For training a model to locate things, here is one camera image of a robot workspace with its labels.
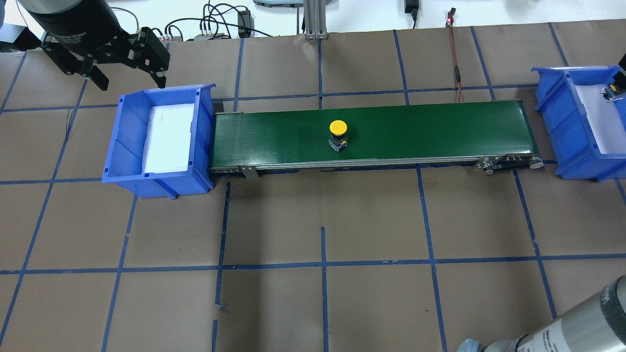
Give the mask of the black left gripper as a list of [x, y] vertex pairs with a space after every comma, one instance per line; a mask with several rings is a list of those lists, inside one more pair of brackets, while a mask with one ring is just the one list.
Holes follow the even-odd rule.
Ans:
[[112, 10], [35, 10], [34, 19], [45, 30], [41, 49], [63, 73], [107, 91], [109, 79], [95, 63], [123, 63], [166, 87], [170, 54], [149, 27], [127, 33]]

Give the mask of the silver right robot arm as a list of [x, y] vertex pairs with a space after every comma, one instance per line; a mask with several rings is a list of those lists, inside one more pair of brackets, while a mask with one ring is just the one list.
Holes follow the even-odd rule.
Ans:
[[517, 339], [483, 345], [474, 339], [459, 352], [624, 352], [626, 279], [619, 277], [549, 325]]

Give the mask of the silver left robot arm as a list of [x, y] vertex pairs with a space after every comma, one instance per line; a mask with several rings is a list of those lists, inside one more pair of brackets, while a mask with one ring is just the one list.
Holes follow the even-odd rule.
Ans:
[[108, 89], [103, 64], [122, 64], [150, 74], [166, 86], [170, 54], [149, 28], [128, 33], [103, 0], [22, 0], [21, 5], [44, 29], [41, 49], [64, 74], [79, 74]]

